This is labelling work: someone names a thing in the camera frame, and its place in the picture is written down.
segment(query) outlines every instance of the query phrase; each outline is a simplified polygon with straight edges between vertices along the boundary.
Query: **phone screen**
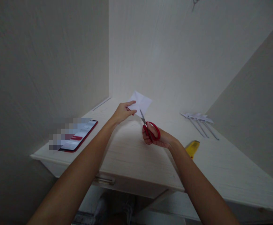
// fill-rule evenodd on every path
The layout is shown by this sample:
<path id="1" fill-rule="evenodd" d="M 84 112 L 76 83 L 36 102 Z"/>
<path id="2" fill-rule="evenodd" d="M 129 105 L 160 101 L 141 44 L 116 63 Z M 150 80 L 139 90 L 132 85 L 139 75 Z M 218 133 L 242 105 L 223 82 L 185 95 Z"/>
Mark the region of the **phone screen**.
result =
<path id="1" fill-rule="evenodd" d="M 76 133 L 70 140 L 68 140 L 60 149 L 74 151 L 78 145 L 84 141 L 84 138 L 87 134 L 92 130 L 92 128 L 96 125 L 97 121 L 91 120 L 89 121 L 78 133 Z"/>

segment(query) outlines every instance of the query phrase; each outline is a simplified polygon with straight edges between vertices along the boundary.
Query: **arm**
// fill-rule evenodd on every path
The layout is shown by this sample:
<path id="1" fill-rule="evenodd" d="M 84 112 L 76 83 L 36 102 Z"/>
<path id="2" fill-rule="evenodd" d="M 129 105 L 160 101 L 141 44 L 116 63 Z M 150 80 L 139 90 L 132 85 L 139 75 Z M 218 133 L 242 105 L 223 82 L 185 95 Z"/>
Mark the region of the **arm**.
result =
<path id="1" fill-rule="evenodd" d="M 151 135 L 157 131 L 147 123 Z M 169 133 L 160 129 L 161 139 L 151 141 L 143 130 L 146 144 L 156 144 L 168 148 L 180 172 L 181 182 L 190 197 L 203 224 L 239 224 L 224 199 L 199 170 L 182 144 Z"/>
<path id="2" fill-rule="evenodd" d="M 90 185 L 99 171 L 106 145 L 115 127 L 136 110 L 121 103 L 93 140 L 76 157 L 51 188 L 28 224 L 71 224 Z"/>

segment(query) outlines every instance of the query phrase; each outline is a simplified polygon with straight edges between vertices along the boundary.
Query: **yellow box cutter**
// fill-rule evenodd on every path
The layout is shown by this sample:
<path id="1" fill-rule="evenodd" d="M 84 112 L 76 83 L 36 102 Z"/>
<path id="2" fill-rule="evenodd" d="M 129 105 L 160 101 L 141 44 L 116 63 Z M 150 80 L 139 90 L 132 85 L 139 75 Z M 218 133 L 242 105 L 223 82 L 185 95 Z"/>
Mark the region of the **yellow box cutter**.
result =
<path id="1" fill-rule="evenodd" d="M 199 145 L 200 145 L 199 141 L 193 141 L 192 143 L 189 144 L 188 147 L 185 148 L 186 152 L 190 155 L 192 159 L 194 158 L 194 154 L 199 148 Z"/>

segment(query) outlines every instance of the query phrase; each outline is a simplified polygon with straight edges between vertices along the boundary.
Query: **desk surface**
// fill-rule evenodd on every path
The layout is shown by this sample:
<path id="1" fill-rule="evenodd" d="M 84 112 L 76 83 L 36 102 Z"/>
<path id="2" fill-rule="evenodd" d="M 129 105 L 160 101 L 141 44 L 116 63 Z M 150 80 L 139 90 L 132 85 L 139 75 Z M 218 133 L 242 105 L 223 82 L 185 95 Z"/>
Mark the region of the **desk surface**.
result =
<path id="1" fill-rule="evenodd" d="M 111 98 L 95 111 L 84 115 L 98 120 L 97 126 L 75 153 L 49 151 L 48 143 L 32 158 L 69 165 L 99 132 L 116 110 L 119 102 Z M 145 118 L 175 136 L 182 145 L 200 141 L 194 162 L 226 200 L 273 210 L 273 179 L 215 129 L 203 138 L 179 112 L 149 108 Z M 184 191 L 173 158 L 167 149 L 146 145 L 142 139 L 142 121 L 131 116 L 113 132 L 105 151 L 100 172 L 161 184 Z"/>

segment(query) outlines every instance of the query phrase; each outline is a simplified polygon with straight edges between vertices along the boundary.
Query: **red phone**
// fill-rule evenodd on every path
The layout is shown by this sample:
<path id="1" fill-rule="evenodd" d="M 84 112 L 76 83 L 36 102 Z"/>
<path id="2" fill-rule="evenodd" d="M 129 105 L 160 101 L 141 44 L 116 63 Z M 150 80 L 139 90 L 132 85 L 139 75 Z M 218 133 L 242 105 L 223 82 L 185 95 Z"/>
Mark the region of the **red phone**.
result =
<path id="1" fill-rule="evenodd" d="M 97 125 L 98 121 L 89 121 L 78 133 L 68 140 L 59 150 L 65 152 L 75 152 Z"/>

